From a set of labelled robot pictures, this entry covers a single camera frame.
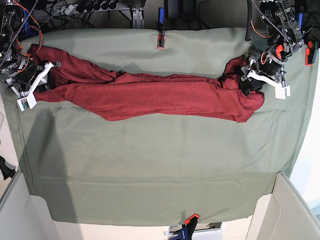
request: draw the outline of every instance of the gray fabric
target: gray fabric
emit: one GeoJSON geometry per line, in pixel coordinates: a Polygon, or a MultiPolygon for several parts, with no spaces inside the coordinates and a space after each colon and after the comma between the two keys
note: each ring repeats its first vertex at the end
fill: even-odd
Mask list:
{"type": "MultiPolygon", "coordinates": [[[[44,37],[46,46],[109,70],[211,77],[250,44],[237,28],[169,31],[165,49],[156,48],[154,30],[44,37]]],[[[165,114],[111,122],[70,102],[38,102],[21,113],[8,90],[1,94],[29,190],[46,200],[54,220],[167,226],[197,213],[209,223],[248,217],[272,192],[277,173],[291,172],[317,70],[318,64],[304,66],[304,49],[296,53],[286,64],[291,97],[275,99],[274,89],[264,86],[265,103],[246,123],[165,114]]]]}

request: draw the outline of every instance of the orange cable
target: orange cable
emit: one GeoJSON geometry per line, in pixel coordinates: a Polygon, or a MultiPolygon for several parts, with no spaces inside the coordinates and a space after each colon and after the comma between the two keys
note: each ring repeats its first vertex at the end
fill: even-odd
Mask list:
{"type": "Polygon", "coordinates": [[[27,68],[27,66],[28,66],[28,63],[29,63],[29,60],[30,60],[30,57],[28,56],[28,60],[26,61],[26,64],[25,64],[25,66],[21,69],[21,70],[19,70],[19,71],[17,71],[18,73],[21,73],[21,72],[23,72],[26,68],[27,68]]]}
{"type": "Polygon", "coordinates": [[[267,58],[265,58],[265,60],[263,61],[262,58],[265,55],[265,51],[261,54],[261,58],[260,58],[260,62],[262,63],[262,65],[265,65],[267,58]]]}
{"type": "MultiPolygon", "coordinates": [[[[20,8],[22,8],[23,10],[25,10],[25,11],[29,14],[29,11],[28,11],[24,6],[22,6],[21,4],[17,3],[15,0],[13,0],[13,2],[14,2],[16,5],[18,5],[20,8]]],[[[31,14],[30,14],[30,17],[31,17],[32,20],[38,25],[38,27],[40,27],[40,26],[39,26],[39,23],[37,22],[37,20],[36,20],[31,14]]],[[[39,33],[40,45],[39,45],[38,49],[35,51],[35,53],[37,53],[37,52],[40,50],[42,44],[44,43],[43,35],[42,35],[42,32],[41,32],[40,28],[35,27],[35,26],[31,26],[31,25],[30,25],[30,27],[36,29],[36,30],[38,31],[38,33],[39,33]]]]}
{"type": "Polygon", "coordinates": [[[254,31],[256,34],[258,34],[260,37],[262,37],[262,38],[264,38],[264,39],[269,39],[269,38],[271,38],[271,36],[264,36],[264,35],[260,34],[259,32],[257,32],[256,29],[255,29],[254,23],[252,22],[252,20],[250,21],[250,23],[251,23],[251,27],[252,27],[253,31],[254,31]]]}

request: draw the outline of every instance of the white plastic part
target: white plastic part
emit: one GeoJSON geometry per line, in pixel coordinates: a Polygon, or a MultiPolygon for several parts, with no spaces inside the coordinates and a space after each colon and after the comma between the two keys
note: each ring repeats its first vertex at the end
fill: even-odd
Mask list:
{"type": "Polygon", "coordinates": [[[67,16],[71,16],[76,11],[76,6],[74,4],[70,4],[67,8],[62,10],[62,13],[67,16]]]}
{"type": "Polygon", "coordinates": [[[36,98],[34,96],[34,91],[36,90],[38,84],[40,83],[41,79],[44,78],[50,71],[50,69],[54,65],[51,62],[48,62],[44,65],[44,70],[39,73],[39,75],[36,77],[34,82],[32,83],[29,91],[26,91],[23,93],[23,97],[21,93],[19,94],[20,98],[17,100],[18,106],[20,107],[20,110],[23,112],[25,109],[30,108],[32,109],[36,104],[36,98]]]}
{"type": "Polygon", "coordinates": [[[263,81],[263,82],[273,86],[276,99],[285,100],[286,97],[290,97],[291,96],[290,85],[286,84],[285,86],[282,86],[281,82],[275,82],[275,81],[271,80],[270,78],[268,78],[266,76],[258,75],[253,70],[251,70],[248,73],[247,77],[248,78],[253,78],[253,79],[258,80],[258,81],[263,81]]]}

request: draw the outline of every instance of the crumpled red fabric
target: crumpled red fabric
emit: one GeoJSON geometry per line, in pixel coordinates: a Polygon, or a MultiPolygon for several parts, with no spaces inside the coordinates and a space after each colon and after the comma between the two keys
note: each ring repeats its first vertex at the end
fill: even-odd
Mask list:
{"type": "MultiPolygon", "coordinates": [[[[33,53],[37,45],[33,44],[33,53]]],[[[36,92],[37,101],[70,101],[109,121],[147,114],[195,115],[246,122],[264,103],[264,95],[239,90],[242,57],[226,64],[218,79],[194,75],[157,76],[108,71],[66,51],[42,46],[37,61],[61,62],[50,72],[56,88],[36,92]]]]}

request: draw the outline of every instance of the metal bracket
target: metal bracket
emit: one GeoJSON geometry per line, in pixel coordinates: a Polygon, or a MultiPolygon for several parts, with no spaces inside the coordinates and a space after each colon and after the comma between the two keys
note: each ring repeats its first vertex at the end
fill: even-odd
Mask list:
{"type": "Polygon", "coordinates": [[[132,28],[143,29],[145,27],[145,20],[143,16],[143,8],[132,9],[132,28]]]}

